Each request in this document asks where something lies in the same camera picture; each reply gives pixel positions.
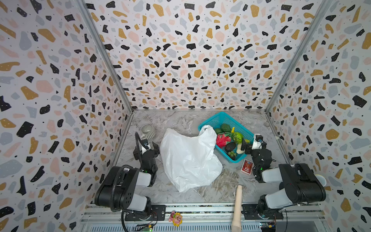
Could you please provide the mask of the cream white fruit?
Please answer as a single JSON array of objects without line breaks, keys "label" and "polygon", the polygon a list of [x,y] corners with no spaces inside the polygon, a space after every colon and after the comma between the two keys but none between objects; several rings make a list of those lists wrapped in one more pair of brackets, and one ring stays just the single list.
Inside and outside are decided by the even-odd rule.
[{"label": "cream white fruit", "polygon": [[245,140],[242,140],[242,143],[237,145],[236,153],[237,154],[244,154],[246,146],[247,146],[247,143],[245,142]]}]

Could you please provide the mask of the white plastic bag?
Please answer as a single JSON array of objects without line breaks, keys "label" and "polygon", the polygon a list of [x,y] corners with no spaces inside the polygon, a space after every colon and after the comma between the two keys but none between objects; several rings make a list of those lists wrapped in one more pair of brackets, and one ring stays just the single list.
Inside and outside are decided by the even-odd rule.
[{"label": "white plastic bag", "polygon": [[223,166],[214,154],[217,134],[210,125],[198,136],[187,137],[168,128],[160,144],[164,171],[179,192],[208,186],[219,177]]}]

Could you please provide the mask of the red dragon fruit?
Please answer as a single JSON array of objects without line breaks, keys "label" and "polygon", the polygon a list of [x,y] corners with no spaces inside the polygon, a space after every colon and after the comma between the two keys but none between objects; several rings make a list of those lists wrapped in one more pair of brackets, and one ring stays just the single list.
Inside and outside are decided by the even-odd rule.
[{"label": "red dragon fruit", "polygon": [[227,132],[227,133],[221,133],[221,134],[218,134],[217,135],[216,145],[219,148],[224,148],[231,141],[232,141],[231,134],[229,132]]}]

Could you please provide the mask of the light green round fruit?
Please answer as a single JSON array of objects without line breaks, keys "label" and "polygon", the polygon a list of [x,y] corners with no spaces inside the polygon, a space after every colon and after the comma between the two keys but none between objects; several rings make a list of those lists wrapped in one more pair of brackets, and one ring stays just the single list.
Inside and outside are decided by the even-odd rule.
[{"label": "light green round fruit", "polygon": [[234,132],[232,138],[236,144],[241,144],[243,142],[243,135],[239,132]]}]

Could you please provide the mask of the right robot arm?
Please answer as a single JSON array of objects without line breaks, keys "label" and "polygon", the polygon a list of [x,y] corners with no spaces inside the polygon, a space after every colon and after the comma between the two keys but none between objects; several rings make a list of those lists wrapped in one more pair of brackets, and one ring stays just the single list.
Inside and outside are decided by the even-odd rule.
[{"label": "right robot arm", "polygon": [[316,203],[326,199],[324,185],[306,163],[279,164],[271,168],[272,153],[266,148],[250,152],[252,173],[259,183],[278,183],[279,190],[262,195],[256,206],[260,218],[281,218],[280,210],[301,203]]}]

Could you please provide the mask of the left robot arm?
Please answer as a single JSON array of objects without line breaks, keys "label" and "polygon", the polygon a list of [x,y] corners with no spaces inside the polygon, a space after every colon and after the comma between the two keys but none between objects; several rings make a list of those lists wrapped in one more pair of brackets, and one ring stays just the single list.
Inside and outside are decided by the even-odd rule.
[{"label": "left robot arm", "polygon": [[156,158],[160,154],[156,143],[141,146],[134,150],[135,159],[140,161],[141,167],[130,165],[114,166],[111,168],[94,198],[97,206],[111,209],[112,212],[142,213],[146,216],[152,213],[150,198],[138,195],[136,187],[151,187],[157,177]]}]

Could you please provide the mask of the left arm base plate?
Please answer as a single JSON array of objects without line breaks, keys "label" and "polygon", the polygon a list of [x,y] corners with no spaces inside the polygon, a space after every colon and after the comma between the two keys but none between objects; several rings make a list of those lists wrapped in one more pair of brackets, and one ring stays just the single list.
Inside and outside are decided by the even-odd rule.
[{"label": "left arm base plate", "polygon": [[164,221],[166,205],[152,205],[144,211],[134,211],[125,216],[125,221]]}]

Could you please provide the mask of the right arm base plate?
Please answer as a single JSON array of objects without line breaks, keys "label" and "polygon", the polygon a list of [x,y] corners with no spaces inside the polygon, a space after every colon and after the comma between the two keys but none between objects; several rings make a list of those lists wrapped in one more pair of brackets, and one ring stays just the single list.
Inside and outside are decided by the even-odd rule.
[{"label": "right arm base plate", "polygon": [[245,220],[284,219],[279,209],[263,209],[263,207],[258,204],[242,204],[242,214]]}]

